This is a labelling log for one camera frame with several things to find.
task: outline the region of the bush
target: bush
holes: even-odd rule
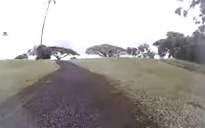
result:
[[[27,54],[24,53],[22,55],[16,56],[15,59],[28,59],[28,56],[27,56]]]
[[[71,58],[70,58],[70,60],[76,60],[76,59],[77,59],[76,57],[71,57]]]

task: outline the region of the paved path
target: paved path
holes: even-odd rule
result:
[[[133,128],[134,104],[71,62],[0,106],[2,128]]]

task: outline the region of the grass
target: grass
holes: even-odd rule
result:
[[[0,103],[57,67],[53,61],[0,60]]]
[[[111,79],[117,89],[161,127],[205,127],[205,66],[187,63],[187,67],[194,68],[185,70],[174,65],[176,62],[140,58],[72,62]]]
[[[150,95],[179,98],[205,95],[205,75],[150,59],[75,60],[89,70],[119,80],[126,86],[144,89]]]
[[[168,60],[163,59],[161,61],[176,67],[187,69],[189,71],[205,74],[205,65],[200,65],[200,64],[196,64],[188,61],[176,60],[176,59],[168,59]]]

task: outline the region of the foliage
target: foliage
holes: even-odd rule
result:
[[[36,49],[37,57],[39,59],[51,59],[51,50],[45,45],[39,45]]]
[[[134,47],[127,47],[126,49],[127,54],[132,55],[132,56],[137,56],[138,55],[138,49]]]
[[[148,44],[140,44],[138,48],[135,47],[128,47],[127,48],[127,54],[138,56],[142,58],[151,58],[154,59],[156,53],[150,50],[150,47]]]
[[[118,57],[123,52],[126,52],[125,49],[113,46],[110,44],[101,44],[87,48],[87,54],[96,54],[101,57]]]
[[[187,37],[168,32],[166,39],[158,40],[154,45],[158,47],[160,57],[168,54],[176,59],[205,64],[205,35],[198,31]]]
[[[22,55],[18,55],[15,57],[15,59],[28,59],[28,56],[26,53],[22,54]]]
[[[60,60],[61,58],[64,58],[68,55],[79,55],[76,51],[69,48],[63,48],[57,46],[52,46],[48,48],[51,51],[51,55],[55,56],[57,60]]]
[[[79,55],[76,51],[69,48],[58,46],[47,47],[45,45],[34,46],[32,49],[28,50],[27,53],[29,55],[37,55],[36,59],[50,59],[51,55],[53,55],[58,60],[68,55]]]
[[[186,8],[178,7],[175,11],[178,15],[183,15],[187,17],[188,12],[196,7],[199,7],[200,13],[193,17],[195,24],[198,24],[198,31],[201,33],[205,33],[205,0],[178,0],[184,2],[184,4],[188,4]]]

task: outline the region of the palm tree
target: palm tree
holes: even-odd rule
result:
[[[42,41],[43,41],[43,34],[44,34],[44,26],[45,26],[45,22],[47,19],[47,15],[48,15],[48,10],[50,8],[51,2],[54,2],[54,4],[56,4],[56,0],[48,0],[48,6],[47,6],[47,10],[44,16],[44,22],[43,22],[43,26],[42,26],[42,30],[41,30],[41,40],[40,40],[40,45],[42,45]]]

